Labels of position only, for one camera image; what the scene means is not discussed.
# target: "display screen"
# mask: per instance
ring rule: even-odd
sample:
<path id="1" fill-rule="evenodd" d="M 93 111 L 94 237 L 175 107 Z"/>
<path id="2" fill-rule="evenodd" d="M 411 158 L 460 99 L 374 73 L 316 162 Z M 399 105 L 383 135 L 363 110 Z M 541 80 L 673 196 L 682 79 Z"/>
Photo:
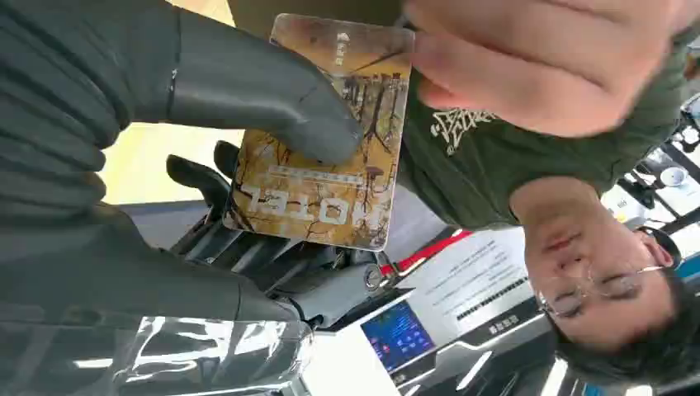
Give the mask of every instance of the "display screen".
<path id="1" fill-rule="evenodd" d="M 405 301 L 364 323 L 362 331 L 389 372 L 435 347 Z"/>

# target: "dark hair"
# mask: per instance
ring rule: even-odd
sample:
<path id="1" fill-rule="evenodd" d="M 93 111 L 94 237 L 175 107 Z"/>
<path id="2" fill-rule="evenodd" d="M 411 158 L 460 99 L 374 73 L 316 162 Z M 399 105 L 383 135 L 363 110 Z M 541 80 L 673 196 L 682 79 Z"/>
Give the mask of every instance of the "dark hair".
<path id="1" fill-rule="evenodd" d="M 675 271 L 661 271 L 674 301 L 674 316 L 662 327 L 651 329 L 615 352 L 595 351 L 571 342 L 550 319 L 557 339 L 556 354 L 569 368 L 591 384 L 661 385 L 694 374 L 700 366 L 698 310 L 695 295 Z"/>

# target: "gloved hand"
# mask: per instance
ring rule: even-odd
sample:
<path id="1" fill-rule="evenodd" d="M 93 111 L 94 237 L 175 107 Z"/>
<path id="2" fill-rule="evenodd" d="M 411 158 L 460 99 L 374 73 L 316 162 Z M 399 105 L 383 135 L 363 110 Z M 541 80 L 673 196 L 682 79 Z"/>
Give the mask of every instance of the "gloved hand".
<path id="1" fill-rule="evenodd" d="M 100 202 L 96 172 L 101 150 L 135 121 L 260 128 L 342 162 L 362 134 L 313 64 L 164 0 L 2 0 L 0 47 L 0 302 L 59 313 L 289 314 L 240 276 L 150 248 Z"/>

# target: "fingers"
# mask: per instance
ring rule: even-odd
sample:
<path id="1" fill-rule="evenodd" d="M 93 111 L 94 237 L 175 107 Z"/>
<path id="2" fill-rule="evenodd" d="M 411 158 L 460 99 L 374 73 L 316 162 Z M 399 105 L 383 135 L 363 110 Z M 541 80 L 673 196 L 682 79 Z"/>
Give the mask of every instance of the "fingers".
<path id="1" fill-rule="evenodd" d="M 669 46 L 667 2 L 409 0 L 430 106 L 492 111 L 559 136 L 610 130 Z"/>
<path id="2" fill-rule="evenodd" d="M 610 128 L 609 120 L 624 113 L 601 87 L 558 68 L 448 35 L 418 34 L 418 46 L 423 50 L 415 57 L 416 68 L 439 86 L 422 89 L 429 106 L 479 108 L 515 125 L 535 125 L 542 133 L 576 136 Z"/>
<path id="3" fill-rule="evenodd" d="M 630 59 L 658 61 L 648 54 L 659 51 L 637 48 L 646 41 L 640 42 L 625 26 L 554 2 L 508 2 L 507 7 L 498 1 L 484 2 L 468 12 L 455 12 L 451 5 L 444 1 L 411 2 L 407 13 L 428 33 L 447 31 L 513 57 L 561 68 L 605 89 L 633 85 L 644 77 L 629 69 Z M 655 44 L 661 46 L 663 41 Z"/>

